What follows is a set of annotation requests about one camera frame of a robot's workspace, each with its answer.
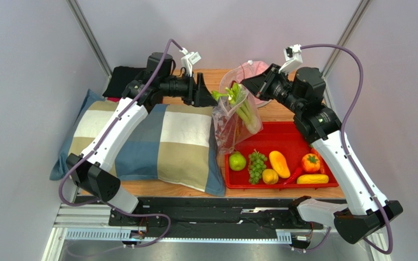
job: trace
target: red plastic tray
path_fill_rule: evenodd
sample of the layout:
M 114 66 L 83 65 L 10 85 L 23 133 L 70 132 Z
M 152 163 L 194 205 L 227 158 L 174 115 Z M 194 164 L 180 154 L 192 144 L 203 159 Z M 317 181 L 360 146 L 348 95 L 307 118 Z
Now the red plastic tray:
M 235 146 L 249 162 L 248 155 L 254 152 L 254 149 L 264 154 L 267 158 L 271 151 L 279 151 L 286 158 L 288 168 L 291 173 L 300 166 L 301 159 L 307 153 L 310 153 L 310 147 L 302 135 L 294 126 L 293 122 L 263 122 L 263 130 L 254 136 L 247 138 Z M 330 168 L 325 166 L 327 175 L 330 178 L 327 184 L 285 184 L 286 180 L 279 178 L 273 185 L 267 185 L 261 179 L 259 184 L 249 183 L 248 166 L 241 171 L 233 171 L 229 167 L 229 156 L 225 155 L 225 182 L 230 189 L 286 189 L 286 188 L 330 188 L 338 187 Z M 268 169 L 272 166 L 268 161 L 265 162 Z

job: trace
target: red pepper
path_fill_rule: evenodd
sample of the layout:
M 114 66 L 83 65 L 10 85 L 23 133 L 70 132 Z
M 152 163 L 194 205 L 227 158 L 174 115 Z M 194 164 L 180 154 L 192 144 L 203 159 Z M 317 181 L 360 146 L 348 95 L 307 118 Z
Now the red pepper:
M 291 176 L 286 181 L 283 182 L 283 185 L 294 183 L 296 181 L 296 179 L 299 176 L 301 176 L 302 174 L 303 174 L 303 168 L 302 167 L 297 167 L 294 170 L 293 174 L 291 174 Z
M 320 174 L 327 174 L 327 171 L 325 170 L 325 160 L 323 160 L 322 156 L 318 154 L 318 151 L 314 148 L 310 150 L 310 153 L 315 154 L 318 159 L 320 160 Z

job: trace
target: plastic bag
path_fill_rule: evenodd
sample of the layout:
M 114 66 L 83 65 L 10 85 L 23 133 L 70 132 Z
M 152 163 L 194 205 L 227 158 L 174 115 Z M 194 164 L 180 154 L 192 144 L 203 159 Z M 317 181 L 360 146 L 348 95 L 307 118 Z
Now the plastic bag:
M 212 110 L 212 118 L 220 154 L 233 152 L 237 143 L 262 130 L 262 121 L 257 112 L 254 96 L 242 85 L 239 85 L 234 104 L 230 104 L 226 96 L 219 98 L 218 105 Z
M 225 87 L 229 86 L 230 83 L 235 80 L 237 83 L 240 83 L 242 80 L 246 78 L 250 78 L 253 76 L 260 75 L 269 67 L 268 64 L 264 63 L 263 61 L 252 61 L 249 60 L 246 63 L 242 64 L 236 69 L 229 71 L 222 81 L 220 82 L 219 91 L 225 91 Z M 261 101 L 254 97 L 254 103 L 258 108 L 267 105 L 270 101 Z

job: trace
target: cable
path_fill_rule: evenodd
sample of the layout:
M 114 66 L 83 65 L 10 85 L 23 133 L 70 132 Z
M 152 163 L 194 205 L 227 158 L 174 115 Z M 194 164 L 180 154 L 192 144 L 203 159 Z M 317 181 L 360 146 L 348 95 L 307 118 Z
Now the cable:
M 118 249 L 121 249 L 121 248 L 124 248 L 124 245 L 117 246 L 117 247 L 113 247 L 113 248 L 110 248 L 110 249 L 104 250 L 104 251 L 102 251 L 102 252 L 99 252 L 99 253 L 96 253 L 96 254 L 89 254 L 89 255 L 86 255 L 86 256 L 81 256 L 81 255 L 79 255 L 79 254 L 74 254 L 74 253 L 72 253 L 72 252 L 69 250 L 69 248 L 68 248 L 68 247 L 65 247 L 65 248 L 64 248 L 64 251 L 66 251 L 66 253 L 67 253 L 68 255 L 73 256 L 73 257 L 76 257 L 76 258 L 91 258 L 91 257 L 97 257 L 97 256 L 100 256 L 100 255 L 102 255 L 102 254 L 106 254 L 106 253 L 108 253 L 108 252 L 111 252 L 111 251 L 114 251 L 114 250 L 118 250 Z
M 345 117 L 342 121 L 342 125 L 341 125 L 341 130 L 340 130 L 341 131 L 341 143 L 342 143 L 343 149 L 344 149 L 344 151 L 347 155 L 347 158 L 349 159 L 350 163 L 352 164 L 355 171 L 357 172 L 357 175 L 362 180 L 362 183 L 367 188 L 367 190 L 370 193 L 370 195 L 372 196 L 372 198 L 375 200 L 375 204 L 378 206 L 378 209 L 380 210 L 380 212 L 383 216 L 383 220 L 384 220 L 384 223 L 386 225 L 386 230 L 388 232 L 388 249 L 386 251 L 379 248 L 374 243 L 370 242 L 367 238 L 364 238 L 364 241 L 367 242 L 373 248 L 375 248 L 377 251 L 379 251 L 383 254 L 390 254 L 392 252 L 392 248 L 393 248 L 393 238 L 392 238 L 392 230 L 391 230 L 391 226 L 389 224 L 388 215 L 384 211 L 383 206 L 380 203 L 380 200 L 376 197 L 372 187 L 370 186 L 370 184 L 365 179 L 364 175 L 360 171 L 360 169 L 357 166 L 357 163 L 353 159 L 352 155 L 349 153 L 349 149 L 347 147 L 346 138 L 345 138 L 345 127 L 346 127 L 347 120 L 348 120 L 352 110 L 354 109 L 354 106 L 357 103 L 357 100 L 359 99 L 360 92 L 362 91 L 362 85 L 363 85 L 363 82 L 364 82 L 364 69 L 362 67 L 362 63 L 360 62 L 357 55 L 355 55 L 355 53 L 353 53 L 351 50 L 349 50 L 345 47 L 339 46 L 339 45 L 333 45 L 333 44 L 329 44 L 329 43 L 323 43 L 323 44 L 319 43 L 319 44 L 316 44 L 316 45 L 302 46 L 301 50 L 309 49 L 309 48 L 316 48 L 316 47 L 330 47 L 330 48 L 335 48 L 335 49 L 345 51 L 346 53 L 348 53 L 355 60 L 355 62 L 357 63 L 357 67 L 359 68 L 359 85 L 357 87 L 357 92 L 355 93 L 354 100 L 352 100 L 351 106 L 349 106 L 349 109 L 347 110 L 346 115 L 345 115 Z
M 150 246 L 150 245 L 152 245 L 152 244 L 155 244 L 155 243 L 157 243 L 159 240 L 161 240 L 166 234 L 167 234 L 167 232 L 169 232 L 169 229 L 170 229 L 170 217 L 168 216 L 168 215 L 165 215 L 165 214 L 131 214 L 131 213 L 127 213 L 127 212 L 125 212 L 125 211 L 123 211 L 123 210 L 121 210 L 121 209 L 118 209 L 118 208 L 116 208 L 115 206 L 113 206 L 113 205 L 111 205 L 111 204 L 109 204 L 108 202 L 106 202 L 106 205 L 108 205 L 108 206 L 110 206 L 111 208 L 113 208 L 115 211 L 117 211 L 117 212 L 119 212 L 120 214 L 122 214 L 122 215 L 126 215 L 126 216 L 131 216 L 131 217 L 135 217 L 135 218 L 139 218 L 139 217 L 145 217 L 145 218 L 154 218 L 154 217 L 156 217 L 156 216 L 161 216 L 161 217 L 163 217 L 163 218 L 166 218 L 167 219 L 167 221 L 168 221 L 168 223 L 167 223 L 167 227 L 165 228 L 165 231 L 164 231 L 164 233 L 162 233 L 160 236 L 158 236 L 156 239 L 154 239 L 153 241 L 150 241 L 150 242 L 148 242 L 148 243 L 146 243 L 146 244 L 142 244 L 142 245 L 136 245 L 136 246 L 134 246 L 135 248 L 136 247 L 145 247 L 145 246 Z
M 175 46 L 177 46 L 180 50 L 183 50 L 183 48 L 176 42 L 176 41 L 174 41 L 173 39 L 169 39 L 169 41 L 167 42 L 167 45 L 165 46 L 165 49 L 164 49 L 164 52 L 163 52 L 163 55 L 162 55 L 162 57 L 161 57 L 161 59 L 159 60 L 159 63 L 157 64 L 157 66 L 156 66 L 156 69 L 154 70 L 154 72 L 152 73 L 152 75 L 151 75 L 151 77 L 150 77 L 150 79 L 146 82 L 146 84 L 145 84 L 145 86 L 142 88 L 142 90 L 136 95 L 136 97 L 118 114 L 118 116 L 111 122 L 111 124 L 108 126 L 108 128 L 106 129 L 106 131 L 103 133 L 103 135 L 100 137 L 100 139 L 98 140 L 98 142 L 97 142 L 97 144 L 96 144 L 96 146 L 93 148 L 93 150 L 92 151 L 90 151 L 87 155 L 85 155 L 82 159 L 80 159 L 79 160 L 79 162 L 77 162 L 67 173 L 66 173 L 66 175 L 63 177 L 63 179 L 61 180 L 61 183 L 60 183 L 60 185 L 59 185 L 59 188 L 58 188 L 58 195 L 59 195 L 59 198 L 61 199 L 61 201 L 64 203 L 64 204 L 66 204 L 66 205 L 68 205 L 68 206 L 72 206 L 72 207 L 79 207 L 79 206 L 83 206 L 83 205 L 86 205 L 86 204 L 90 204 L 90 203 L 93 203 L 93 202 L 96 202 L 96 201 L 98 201 L 98 200 L 96 200 L 96 199 L 94 199 L 94 200 L 89 200 L 89 201 L 86 201 L 86 202 L 83 202 L 83 203 L 71 203 L 71 202 L 69 202 L 68 200 L 66 200 L 66 198 L 64 197 L 64 195 L 63 195 L 63 187 L 64 187 L 64 184 L 66 183 L 66 180 L 72 175 L 72 173 L 75 171 L 75 169 L 77 169 L 82 163 L 84 163 L 88 158 L 90 158 L 95 152 L 96 152 L 96 150 L 98 150 L 98 148 L 101 146 L 101 144 L 103 143 L 103 141 L 105 140 L 105 138 L 107 137 L 107 135 L 111 132 L 111 130 L 112 130 L 112 128 L 114 127 L 114 125 L 118 122 L 118 120 L 129 110 L 129 108 L 131 107 L 131 106 L 133 106 L 134 104 L 135 104 L 135 102 L 138 100 L 138 99 L 140 99 L 140 97 L 143 95 L 143 93 L 147 90 L 147 88 L 150 86 L 150 84 L 152 83 L 152 81 L 154 80 L 154 78 L 156 78 L 156 76 L 157 76 L 157 73 L 158 73 L 158 71 L 159 71 L 159 69 L 161 68 L 161 66 L 162 66 L 162 64 L 164 63 L 164 58 L 165 58 L 165 56 L 167 55 L 167 52 L 169 51 L 169 47 L 170 47 L 170 44 L 171 43 L 173 43 L 173 44 L 175 44 Z M 140 214 L 131 214 L 131 213 L 127 213 L 127 212 L 125 212 L 125 211 L 123 211 L 123 210 L 121 210 L 121 209 L 118 209 L 118 208 L 116 208 L 115 206 L 113 206 L 113 205 L 111 205 L 111 204 L 109 204 L 108 202 L 104 202 L 105 204 L 107 204 L 108 206 L 110 206 L 111 208 L 113 208 L 113 209 L 115 209 L 117 212 L 119 212 L 119 213 L 122 213 L 123 215 L 126 215 L 126 216 L 131 216 L 131 217 L 142 217 L 142 218 L 147 218 L 147 217 L 152 217 L 152 216 L 161 216 L 161 217 L 164 217 L 164 218 L 166 218 L 167 220 L 168 220 L 168 224 L 167 224 L 167 228 L 165 229 L 165 231 L 164 231 L 164 233 L 162 233 L 162 235 L 160 235 L 160 236 L 158 236 L 155 240 L 153 240 L 153 241 L 151 241 L 151 242 L 148 242 L 148 243 L 146 243 L 146 244 L 142 244 L 142 245 L 137 245 L 137 246 L 134 246 L 134 247 L 145 247 L 145 246 L 150 246 L 150 245 L 152 245 L 152 244 L 155 244 L 156 242 L 158 242 L 159 240 L 161 240 L 166 234 L 167 234 L 167 232 L 169 232 L 169 229 L 170 229 L 170 217 L 168 216 L 168 215 L 165 215 L 165 214 L 142 214 L 142 215 L 140 215 Z M 115 247 L 115 248 L 111 248 L 111 249 L 109 249 L 109 250 L 106 250 L 106 251 L 104 251 L 104 252 L 101 252 L 101 253 L 99 253 L 99 254 L 103 254 L 103 253 L 106 253 L 106 252 L 109 252 L 109 251 L 112 251 L 112 250 L 116 250 L 116 249 L 119 249 L 119 248 L 121 248 L 121 247 Z M 92 255 L 92 256 L 77 256 L 77 255 L 74 255 L 74 254 L 72 254 L 72 256 L 74 256 L 74 257 L 80 257 L 80 258 L 88 258 L 88 257 L 94 257 L 94 256 L 96 256 L 96 255 L 99 255 L 99 254 L 94 254 L 94 255 Z
M 309 233 L 310 238 L 309 238 L 309 241 L 311 241 L 311 242 L 312 242 L 312 236 L 314 234 L 314 228 L 313 227 L 314 227 L 314 223 L 310 222 L 310 233 Z
M 322 241 L 320 241 L 320 243 L 318 243 L 318 245 L 314 246 L 313 248 L 303 249 L 303 248 L 292 247 L 290 245 L 288 245 L 288 246 L 291 247 L 291 250 L 292 251 L 294 251 L 295 249 L 297 249 L 297 250 L 299 250 L 299 252 L 302 252 L 302 253 L 312 252 L 312 251 L 315 251 L 315 250 L 319 249 L 325 243 L 325 241 L 330 236 L 330 232 L 331 232 L 331 227 L 328 227 L 327 232 L 326 232 L 325 236 L 323 237 Z

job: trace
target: checkered pillow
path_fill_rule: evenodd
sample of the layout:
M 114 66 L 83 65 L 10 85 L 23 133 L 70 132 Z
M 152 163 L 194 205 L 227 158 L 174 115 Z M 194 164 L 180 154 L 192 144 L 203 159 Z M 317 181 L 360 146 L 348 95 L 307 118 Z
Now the checkered pillow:
M 117 103 L 109 101 L 96 101 L 88 107 L 66 140 L 53 168 L 56 176 L 52 178 L 52 172 L 51 179 L 67 173 L 65 157 L 79 155 L 98 136 L 116 107 Z M 161 179 L 224 196 L 212 107 L 156 105 L 125 142 L 109 173 L 123 181 Z

